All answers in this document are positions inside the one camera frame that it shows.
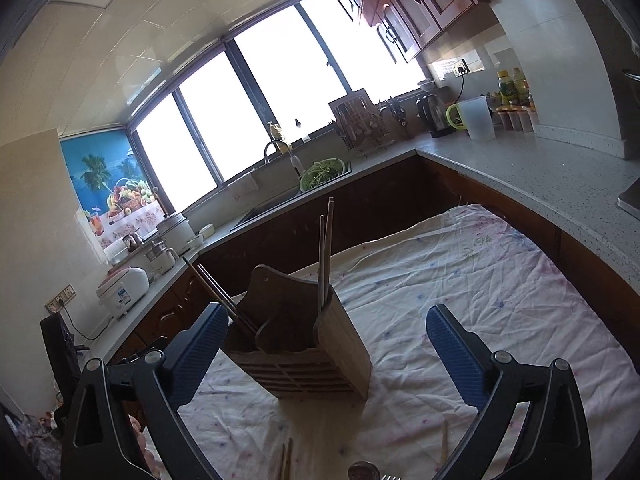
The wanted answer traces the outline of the person's left hand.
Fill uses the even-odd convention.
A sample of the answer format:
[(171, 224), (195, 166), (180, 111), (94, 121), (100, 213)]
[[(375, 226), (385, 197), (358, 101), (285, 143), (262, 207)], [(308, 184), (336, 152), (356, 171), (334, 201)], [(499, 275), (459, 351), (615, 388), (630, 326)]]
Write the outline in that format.
[(140, 422), (134, 416), (129, 415), (129, 421), (132, 429), (134, 430), (134, 436), (138, 442), (139, 448), (143, 454), (146, 466), (149, 467), (151, 474), (157, 478), (162, 478), (162, 474), (160, 473), (160, 466), (158, 466), (158, 461), (155, 458), (155, 455), (148, 449), (148, 441), (144, 436)]

